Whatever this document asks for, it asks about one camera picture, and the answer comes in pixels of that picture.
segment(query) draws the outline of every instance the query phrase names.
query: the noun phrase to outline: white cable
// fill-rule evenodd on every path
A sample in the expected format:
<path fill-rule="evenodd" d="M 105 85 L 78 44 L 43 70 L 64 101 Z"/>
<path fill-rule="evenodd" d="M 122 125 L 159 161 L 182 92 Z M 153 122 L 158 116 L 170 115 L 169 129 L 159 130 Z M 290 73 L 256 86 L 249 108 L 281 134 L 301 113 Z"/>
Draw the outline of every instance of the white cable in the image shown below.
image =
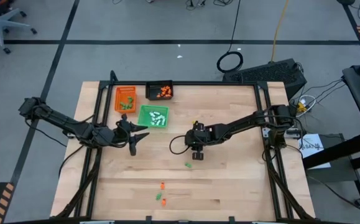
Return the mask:
<path fill-rule="evenodd" d="M 305 115 L 305 113 L 307 113 L 310 109 L 312 109 L 312 108 L 315 106 L 315 104 L 316 104 L 316 98 L 315 98 L 314 96 L 311 96 L 311 95 L 302 95 L 302 96 L 300 97 L 300 101 L 302 100 L 303 97 L 313 98 L 314 102 L 312 103 L 311 107 L 309 107 L 309 108 L 308 108 L 306 111 L 304 111 L 302 114 L 297 115 L 296 118 L 299 118 L 299 117 Z"/>

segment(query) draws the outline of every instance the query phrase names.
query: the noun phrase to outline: yellow cable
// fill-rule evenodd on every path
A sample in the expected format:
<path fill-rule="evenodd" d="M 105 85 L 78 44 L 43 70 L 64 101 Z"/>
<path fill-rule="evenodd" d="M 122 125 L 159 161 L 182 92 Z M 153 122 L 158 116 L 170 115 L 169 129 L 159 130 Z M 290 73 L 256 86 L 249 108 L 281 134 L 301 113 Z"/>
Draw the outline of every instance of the yellow cable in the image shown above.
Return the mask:
<path fill-rule="evenodd" d="M 273 44 L 273 46 L 272 46 L 271 62 L 274 61 L 275 45 L 276 45 L 276 43 L 277 43 L 277 34 L 278 34 L 278 30 L 279 30 L 280 24 L 282 23 L 282 19 L 285 17 L 285 12 L 286 12 L 286 8 L 287 8 L 287 4 L 288 4 L 288 3 L 289 3 L 289 0 L 286 0 L 285 7 L 284 7 L 284 9 L 282 10 L 282 15 L 280 16 L 280 19 L 279 19 L 279 23 L 278 23 L 278 26 L 277 26 L 277 30 L 275 31 L 274 44 Z"/>

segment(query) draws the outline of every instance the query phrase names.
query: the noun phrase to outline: green object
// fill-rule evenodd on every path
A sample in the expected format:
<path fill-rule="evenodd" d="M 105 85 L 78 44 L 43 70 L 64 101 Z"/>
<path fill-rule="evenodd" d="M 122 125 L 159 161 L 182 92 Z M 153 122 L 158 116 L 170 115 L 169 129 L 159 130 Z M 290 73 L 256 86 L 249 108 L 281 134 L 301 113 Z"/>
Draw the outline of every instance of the green object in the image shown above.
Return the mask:
<path fill-rule="evenodd" d="M 160 125 L 151 124 L 152 118 L 149 112 L 159 112 L 160 115 L 165 117 L 165 123 Z M 148 127 L 155 127 L 155 128 L 166 128 L 168 123 L 168 107 L 166 106 L 152 106 L 152 105 L 141 105 L 140 114 L 138 116 L 138 124 Z"/>
<path fill-rule="evenodd" d="M 159 193 L 156 195 L 156 200 L 160 200 L 160 198 L 162 197 L 162 193 Z"/>

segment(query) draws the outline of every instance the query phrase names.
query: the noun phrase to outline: small green piece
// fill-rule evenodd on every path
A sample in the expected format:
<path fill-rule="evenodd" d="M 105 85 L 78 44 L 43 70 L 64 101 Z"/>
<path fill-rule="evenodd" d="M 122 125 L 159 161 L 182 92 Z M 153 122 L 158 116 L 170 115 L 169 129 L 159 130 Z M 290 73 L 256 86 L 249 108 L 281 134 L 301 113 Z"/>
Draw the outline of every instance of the small green piece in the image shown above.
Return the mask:
<path fill-rule="evenodd" d="M 159 193 L 156 195 L 156 200 L 160 200 L 160 198 L 162 197 L 162 193 Z"/>

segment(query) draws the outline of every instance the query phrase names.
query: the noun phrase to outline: black metal frame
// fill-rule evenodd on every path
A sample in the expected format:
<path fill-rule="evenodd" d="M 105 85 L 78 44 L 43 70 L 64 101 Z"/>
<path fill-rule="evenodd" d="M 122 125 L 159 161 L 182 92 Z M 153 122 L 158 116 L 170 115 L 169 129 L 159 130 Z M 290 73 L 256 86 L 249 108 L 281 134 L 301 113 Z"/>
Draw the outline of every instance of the black metal frame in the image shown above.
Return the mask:
<path fill-rule="evenodd" d="M 97 119 L 99 116 L 99 108 L 101 106 L 102 95 L 103 95 L 103 92 L 105 89 L 108 89 L 108 91 L 107 91 L 105 107 L 104 107 L 104 111 L 103 111 L 103 119 L 101 121 L 102 125 L 106 125 L 106 122 L 108 119 L 108 113 L 109 113 L 109 108 L 110 108 L 109 105 L 111 102 L 114 85 L 145 85 L 145 84 L 146 84 L 146 82 L 142 82 L 142 81 L 118 81 L 115 74 L 113 72 L 111 72 L 111 79 L 109 81 L 100 81 L 100 83 L 99 83 L 98 94 L 97 94 L 97 99 L 96 99 L 96 104 L 95 104 L 95 109 L 94 109 L 95 116 L 93 118 L 93 124 L 98 123 Z M 228 82 L 228 83 L 226 83 L 226 82 L 188 82 L 188 81 L 177 81 L 176 82 L 176 81 L 174 81 L 173 85 L 253 86 L 254 93 L 256 96 L 257 110 L 262 110 L 261 96 L 259 93 L 260 88 L 262 88 L 264 91 L 266 105 L 267 106 L 271 105 L 267 82 L 247 82 L 247 83 L 233 83 L 233 82 L 230 83 L 230 82 Z M 265 137 L 263 135 L 262 135 L 262 138 L 264 139 L 263 142 L 264 142 L 266 163 L 267 163 L 267 165 L 269 165 L 270 163 L 272 163 L 271 155 L 269 152 L 269 148 L 270 148 L 269 142 L 265 141 Z M 90 166 L 90 162 L 91 162 L 92 150 L 93 149 L 90 149 L 90 148 L 87 149 L 86 156 L 85 156 L 85 162 L 83 164 L 83 172 L 81 175 L 80 184 L 84 184 L 85 179 L 88 175 L 88 170 L 89 170 L 89 166 Z M 101 162 L 102 149 L 98 148 L 96 150 L 97 150 L 96 158 L 98 158 L 98 160 L 95 160 L 95 164 L 99 167 L 99 164 Z M 283 165 L 283 161 L 282 161 L 282 156 L 280 154 L 280 150 L 277 150 L 275 153 L 276 153 L 276 158 L 277 158 L 277 167 L 279 170 L 280 179 L 287 187 L 284 165 Z M 87 210 L 86 210 L 86 217 L 88 217 L 88 218 L 91 218 L 92 213 L 93 213 L 93 204 L 94 204 L 95 193 L 96 193 L 96 184 L 98 181 L 98 172 L 99 172 L 99 169 L 97 170 L 97 174 L 95 175 L 95 177 L 91 183 L 91 187 L 90 187 L 90 196 L 89 196 L 89 200 L 87 203 Z M 269 177 L 269 182 L 270 182 L 272 200 L 273 200 L 273 204 L 274 204 L 274 213 L 275 213 L 276 219 L 278 220 L 278 219 L 282 218 L 282 216 L 280 213 L 280 205 L 279 205 L 279 197 L 278 197 L 278 193 L 277 193 L 277 186 L 272 177 Z M 292 219 L 293 218 L 292 207 L 286 198 L 284 198 L 284 200 L 285 200 L 285 205 L 286 205 L 287 218 Z M 75 217 L 80 216 L 82 201 L 83 200 L 81 199 L 76 205 L 75 213 L 74 213 Z M 227 223 L 227 222 L 201 222 L 201 223 Z"/>

